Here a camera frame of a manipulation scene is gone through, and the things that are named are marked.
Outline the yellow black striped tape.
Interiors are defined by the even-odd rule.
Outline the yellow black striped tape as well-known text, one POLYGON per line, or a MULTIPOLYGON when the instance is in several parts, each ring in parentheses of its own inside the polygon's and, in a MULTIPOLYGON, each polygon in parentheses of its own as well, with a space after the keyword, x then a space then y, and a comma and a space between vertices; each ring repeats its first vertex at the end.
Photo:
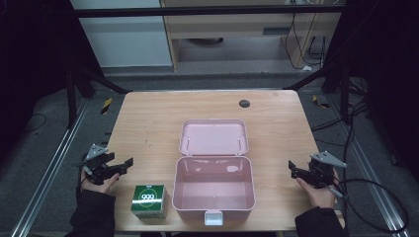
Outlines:
POLYGON ((316 95, 312 95, 312 102, 320 108, 329 109, 329 104, 320 101, 316 95))
POLYGON ((101 108, 101 115, 104 115, 104 114, 106 114, 106 113, 107 113, 107 111, 109 110, 109 107, 110 107, 110 105, 111 105, 112 101, 113 101, 113 98, 107 98, 107 99, 105 100, 104 105, 103 105, 103 107, 101 108))

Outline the black metal stand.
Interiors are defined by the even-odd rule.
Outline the black metal stand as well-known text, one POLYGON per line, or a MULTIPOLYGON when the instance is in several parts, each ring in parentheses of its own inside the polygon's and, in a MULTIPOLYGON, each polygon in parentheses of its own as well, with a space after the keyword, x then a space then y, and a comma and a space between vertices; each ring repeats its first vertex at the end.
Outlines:
POLYGON ((345 123, 349 123, 349 67, 345 61, 336 59, 326 62, 321 69, 311 73, 299 82, 285 87, 285 90, 297 91, 321 77, 325 78, 321 87, 324 93, 332 93, 340 88, 340 116, 345 123))
POLYGON ((129 90, 114 84, 106 79, 104 75, 100 75, 99 73, 79 66, 71 66, 65 79, 68 105, 68 128, 72 127, 77 119, 76 91, 79 91, 83 98, 92 98, 95 95, 95 89, 90 83, 91 80, 98 82, 118 94, 129 93, 129 90))

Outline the person's right hand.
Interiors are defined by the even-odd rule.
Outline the person's right hand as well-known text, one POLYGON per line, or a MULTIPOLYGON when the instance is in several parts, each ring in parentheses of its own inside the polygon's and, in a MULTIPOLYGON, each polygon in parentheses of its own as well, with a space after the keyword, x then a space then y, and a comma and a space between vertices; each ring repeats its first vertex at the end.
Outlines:
POLYGON ((315 189, 301 178, 297 178, 296 182, 308 195, 312 207, 334 208, 336 201, 335 194, 333 193, 334 186, 315 189))

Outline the pink plastic lidded box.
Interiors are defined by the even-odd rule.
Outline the pink plastic lidded box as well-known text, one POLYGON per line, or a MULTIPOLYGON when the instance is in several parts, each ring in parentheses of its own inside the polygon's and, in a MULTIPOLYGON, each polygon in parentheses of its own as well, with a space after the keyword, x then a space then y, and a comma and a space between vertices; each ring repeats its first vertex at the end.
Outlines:
POLYGON ((172 205, 185 221, 245 221, 256 204, 245 122, 187 119, 180 136, 172 205))

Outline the white cabinet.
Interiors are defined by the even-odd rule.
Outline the white cabinet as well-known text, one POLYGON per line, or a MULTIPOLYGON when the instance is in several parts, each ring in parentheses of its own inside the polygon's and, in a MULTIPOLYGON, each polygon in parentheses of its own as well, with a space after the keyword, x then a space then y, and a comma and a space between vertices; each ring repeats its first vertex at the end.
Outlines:
MULTIPOLYGON (((159 0, 70 0, 75 10, 158 8, 159 0)), ((102 68, 171 66, 162 17, 80 18, 102 68)))

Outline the person's left hand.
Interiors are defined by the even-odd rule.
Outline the person's left hand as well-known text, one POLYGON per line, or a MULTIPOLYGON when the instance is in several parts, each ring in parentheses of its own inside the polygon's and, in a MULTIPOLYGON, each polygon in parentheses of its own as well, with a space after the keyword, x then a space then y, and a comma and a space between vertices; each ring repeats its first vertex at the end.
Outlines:
POLYGON ((112 188, 112 186, 119 180, 120 174, 116 173, 112 176, 112 178, 106 180, 102 185, 95 185, 87 179, 85 171, 81 172, 80 175, 81 183, 80 183, 80 190, 81 191, 92 191, 101 194, 108 194, 112 188))

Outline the light wooden desk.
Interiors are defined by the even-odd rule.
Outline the light wooden desk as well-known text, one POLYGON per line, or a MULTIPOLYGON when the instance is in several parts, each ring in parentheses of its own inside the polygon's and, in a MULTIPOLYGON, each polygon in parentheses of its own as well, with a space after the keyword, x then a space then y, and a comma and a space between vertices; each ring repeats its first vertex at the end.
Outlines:
MULTIPOLYGON (((345 0, 159 0, 163 7, 332 5, 345 0)), ((305 58, 315 38, 334 35, 338 13, 244 14, 167 16, 171 40, 279 37, 294 67, 308 64, 305 58)))

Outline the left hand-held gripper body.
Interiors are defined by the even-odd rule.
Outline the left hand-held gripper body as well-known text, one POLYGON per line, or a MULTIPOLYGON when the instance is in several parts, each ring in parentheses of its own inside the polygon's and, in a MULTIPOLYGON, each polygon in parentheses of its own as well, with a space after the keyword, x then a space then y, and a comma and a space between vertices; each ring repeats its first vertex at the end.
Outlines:
POLYGON ((95 185, 102 185, 106 180, 116 174, 117 166, 108 166, 104 155, 109 154, 106 147, 93 144, 81 163, 87 178, 95 185))

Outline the green cardboard box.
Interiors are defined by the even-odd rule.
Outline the green cardboard box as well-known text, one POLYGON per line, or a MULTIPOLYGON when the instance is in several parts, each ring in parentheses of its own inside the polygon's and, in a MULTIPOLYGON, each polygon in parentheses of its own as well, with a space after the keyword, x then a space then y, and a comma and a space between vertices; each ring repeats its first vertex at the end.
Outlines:
POLYGON ((131 201, 131 212, 138 218, 165 218, 168 194, 164 185, 136 186, 131 201))

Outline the black horizontal bar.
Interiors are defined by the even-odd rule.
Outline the black horizontal bar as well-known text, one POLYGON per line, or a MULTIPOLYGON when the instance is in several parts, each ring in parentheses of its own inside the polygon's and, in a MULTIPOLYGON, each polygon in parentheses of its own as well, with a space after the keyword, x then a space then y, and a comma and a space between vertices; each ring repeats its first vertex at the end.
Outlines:
POLYGON ((340 13, 344 12, 346 8, 346 5, 202 6, 129 9, 84 9, 73 10, 71 14, 78 18, 107 18, 244 14, 340 13))

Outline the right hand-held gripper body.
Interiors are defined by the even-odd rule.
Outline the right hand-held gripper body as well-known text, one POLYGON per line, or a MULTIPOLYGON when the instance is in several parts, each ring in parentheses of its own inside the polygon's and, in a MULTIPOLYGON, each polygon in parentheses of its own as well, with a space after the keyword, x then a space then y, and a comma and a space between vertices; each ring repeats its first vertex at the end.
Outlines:
POLYGON ((330 186, 334 183, 334 169, 347 168, 347 164, 328 151, 319 152, 310 155, 309 180, 307 181, 316 189, 330 186))

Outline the aluminium floor rail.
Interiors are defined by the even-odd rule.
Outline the aluminium floor rail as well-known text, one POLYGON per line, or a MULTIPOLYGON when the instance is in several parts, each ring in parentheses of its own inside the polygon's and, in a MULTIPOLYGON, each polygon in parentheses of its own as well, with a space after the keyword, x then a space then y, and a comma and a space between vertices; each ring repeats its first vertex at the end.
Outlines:
POLYGON ((9 237, 27 237, 34 221, 36 220, 44 200, 55 180, 55 177, 64 161, 67 152, 74 140, 76 133, 85 118, 86 111, 89 107, 90 100, 82 99, 79 108, 76 111, 76 119, 72 126, 66 129, 54 155, 52 156, 45 172, 42 175, 31 200, 29 201, 25 211, 21 215, 19 221, 9 234, 9 237))
POLYGON ((352 125, 347 125, 344 121, 341 121, 341 127, 343 132, 348 136, 348 149, 350 150, 353 160, 357 163, 363 178, 369 181, 368 186, 377 208, 383 217, 385 225, 392 231, 391 236, 410 237, 407 229, 402 230, 402 227, 407 223, 407 220, 402 218, 395 203, 392 201, 389 192, 377 186, 381 184, 380 178, 374 171, 373 166, 369 162, 366 153, 356 137, 354 127, 352 125))

